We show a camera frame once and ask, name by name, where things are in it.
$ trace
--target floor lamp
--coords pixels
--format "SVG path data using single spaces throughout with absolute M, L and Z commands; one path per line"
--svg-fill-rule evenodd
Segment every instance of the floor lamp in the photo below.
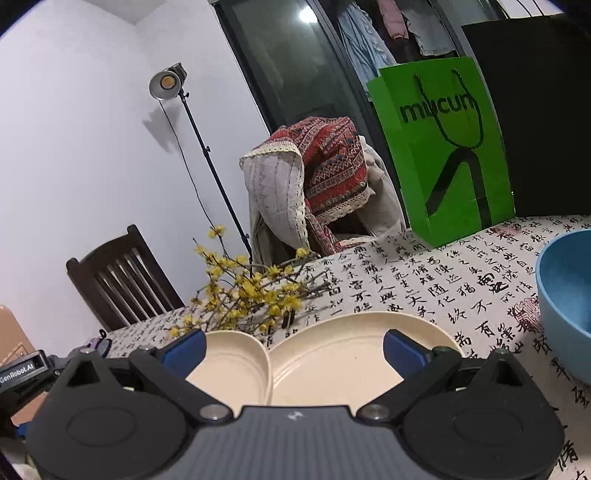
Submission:
M 197 135 L 197 140 L 199 140 L 199 145 L 201 145 L 201 149 L 203 150 L 203 156 L 207 161 L 207 165 L 209 165 L 209 169 L 212 171 L 213 178 L 217 183 L 217 188 L 219 188 L 223 200 L 226 202 L 226 207 L 228 207 L 228 211 L 230 211 L 230 215 L 232 215 L 232 220 L 234 220 L 234 224 L 240 233 L 240 237 L 242 238 L 242 242 L 248 251 L 248 255 L 251 257 L 252 263 L 252 250 L 250 244 L 248 243 L 248 236 L 242 230 L 240 222 L 238 221 L 238 217 L 236 217 L 236 212 L 234 212 L 234 208 L 232 208 L 232 204 L 226 195 L 226 190 L 224 190 L 222 182 L 217 176 L 216 169 L 213 166 L 211 157 L 209 156 L 210 148 L 206 147 L 203 143 L 203 139 L 199 134 L 199 130 L 197 129 L 197 125 L 195 124 L 195 120 L 193 119 L 193 115 L 191 115 L 191 110 L 187 104 L 187 98 L 189 97 L 189 94 L 185 93 L 183 90 L 183 83 L 186 78 L 187 72 L 180 63 L 176 63 L 170 68 L 167 68 L 152 77 L 152 80 L 150 80 L 150 94 L 160 101 L 171 100 L 177 95 L 180 97 L 185 111 L 189 116 L 189 121 L 191 122 L 193 131 L 195 132 L 195 135 Z

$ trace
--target blue bowl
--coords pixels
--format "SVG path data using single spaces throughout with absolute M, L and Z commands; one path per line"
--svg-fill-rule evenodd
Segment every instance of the blue bowl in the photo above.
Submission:
M 535 281 L 550 348 L 575 377 L 591 383 L 591 230 L 548 243 L 538 257 Z

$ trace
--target pink garment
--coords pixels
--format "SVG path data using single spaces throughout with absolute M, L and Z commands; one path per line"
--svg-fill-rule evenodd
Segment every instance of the pink garment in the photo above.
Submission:
M 390 37 L 408 38 L 408 30 L 396 2 L 394 0 L 378 0 L 378 5 Z

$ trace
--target wooden chair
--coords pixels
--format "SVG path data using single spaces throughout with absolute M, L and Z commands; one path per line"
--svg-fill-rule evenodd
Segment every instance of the wooden chair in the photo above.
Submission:
M 135 225 L 86 255 L 66 262 L 78 292 L 107 331 L 177 309 L 183 302 Z

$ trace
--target calligraphy tablecloth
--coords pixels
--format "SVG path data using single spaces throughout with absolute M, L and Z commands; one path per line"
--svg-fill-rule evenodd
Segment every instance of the calligraphy tablecloth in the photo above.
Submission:
M 429 250 L 412 232 L 377 238 L 304 267 L 325 270 L 332 289 L 306 302 L 288 329 L 261 342 L 272 348 L 308 325 L 367 310 L 417 315 L 449 332 L 467 356 L 486 358 L 494 348 L 513 352 L 556 410 L 566 442 L 553 479 L 591 478 L 591 387 L 573 378 L 548 345 L 539 323 L 535 261 L 556 235 L 591 228 L 584 216 L 515 218 Z M 167 328 L 193 313 L 175 310 L 109 334 L 110 356 L 137 346 L 170 342 Z

